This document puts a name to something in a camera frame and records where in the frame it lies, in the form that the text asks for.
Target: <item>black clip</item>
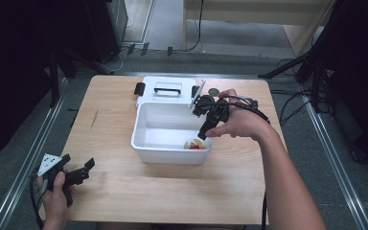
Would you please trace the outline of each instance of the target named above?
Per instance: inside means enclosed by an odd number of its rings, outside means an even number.
[[[147,53],[148,53],[148,48],[149,48],[149,43],[147,42],[147,43],[145,43],[145,44],[143,45],[142,55],[141,55],[141,56],[144,56],[145,54],[147,54]]]
[[[193,85],[193,87],[191,88],[191,98],[196,96],[196,92],[198,92],[199,86],[198,85]]]
[[[136,88],[134,89],[134,95],[139,95],[140,97],[143,96],[145,93],[146,84],[143,82],[136,83]]]
[[[134,51],[134,47],[135,47],[135,44],[133,43],[133,44],[131,44],[130,46],[129,46],[129,49],[127,50],[127,54],[128,55],[130,55],[130,54],[132,54],[133,53],[133,51]]]
[[[173,47],[169,46],[167,49],[167,57],[170,57],[173,54]]]

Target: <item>aluminum rail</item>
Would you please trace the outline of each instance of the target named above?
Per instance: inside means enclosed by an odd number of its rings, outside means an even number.
[[[6,229],[9,220],[11,219],[12,213],[22,192],[25,189],[26,184],[29,182],[29,175],[32,173],[33,166],[35,165],[38,156],[40,155],[41,149],[46,142],[47,136],[52,129],[53,123],[61,109],[64,102],[64,98],[68,89],[68,80],[64,78],[61,82],[60,92],[61,95],[52,108],[50,108],[43,125],[41,126],[38,134],[36,135],[34,142],[21,166],[16,178],[11,184],[11,188],[8,190],[4,201],[0,208],[0,229]]]
[[[307,87],[303,84],[299,84],[299,87],[301,90],[307,89]],[[304,96],[303,101],[306,103],[309,101],[309,98]],[[328,134],[321,117],[314,111],[309,103],[306,108],[310,114],[310,118],[322,143],[322,146],[327,154],[328,160],[330,161],[331,167],[333,168],[333,174],[335,175],[342,194],[345,196],[346,203],[351,210],[357,229],[368,230],[368,216],[363,208],[363,204],[360,201],[357,190],[355,189],[351,178],[346,173],[345,168],[340,161],[337,150],[334,147],[331,137]]]

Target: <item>white container lid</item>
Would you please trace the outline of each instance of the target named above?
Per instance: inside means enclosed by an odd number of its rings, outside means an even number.
[[[143,96],[138,97],[137,106],[145,102],[191,104],[194,79],[146,76]]]

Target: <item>person's right hand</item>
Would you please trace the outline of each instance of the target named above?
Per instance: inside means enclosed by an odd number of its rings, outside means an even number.
[[[219,98],[228,98],[228,96],[236,96],[235,89],[228,89],[218,94]],[[239,100],[230,98],[230,103],[238,102]],[[229,107],[228,121],[215,128],[208,130],[205,135],[207,137],[217,137],[223,134],[230,134],[232,137],[251,137],[255,141],[261,141],[263,138],[271,136],[275,130],[271,125],[261,118],[259,115],[248,110],[235,107]]]

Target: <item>person's left hand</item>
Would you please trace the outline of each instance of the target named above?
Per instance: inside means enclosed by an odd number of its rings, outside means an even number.
[[[43,195],[43,205],[46,211],[46,222],[43,229],[63,229],[70,218],[70,212],[67,207],[67,199],[62,191],[62,185],[65,181],[64,172],[59,172],[54,182],[53,191],[47,191]],[[37,178],[38,189],[41,192],[43,178]]]

